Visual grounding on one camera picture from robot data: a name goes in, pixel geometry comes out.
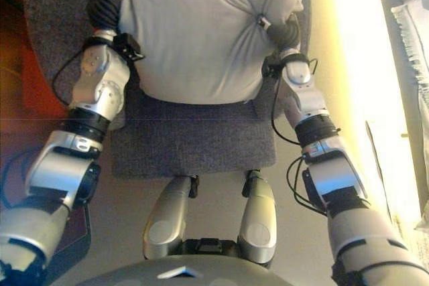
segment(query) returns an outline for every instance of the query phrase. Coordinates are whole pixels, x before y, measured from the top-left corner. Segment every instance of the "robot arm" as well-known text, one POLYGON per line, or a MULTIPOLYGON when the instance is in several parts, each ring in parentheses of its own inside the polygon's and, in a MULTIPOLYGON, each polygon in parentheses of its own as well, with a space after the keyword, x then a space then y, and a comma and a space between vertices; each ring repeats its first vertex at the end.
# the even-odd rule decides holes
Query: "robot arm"
MULTIPOLYGON (((119 14, 121 0, 106 1, 119 14)), ((127 34, 117 35, 115 21, 94 24, 84 46, 80 79, 73 88, 68 118, 54 131, 25 182, 27 198, 2 214, 0 283, 39 285, 71 209, 90 201, 100 173, 95 163, 109 123, 123 107, 128 63, 141 59, 127 34)))
POLYGON ((429 273, 368 202, 362 177, 330 120, 307 58, 296 48, 290 49, 299 36, 296 20, 272 26, 262 19, 261 26, 280 49, 284 66, 280 101, 308 166, 302 174, 308 197, 327 214, 335 260, 332 278, 340 286, 429 285, 429 273))

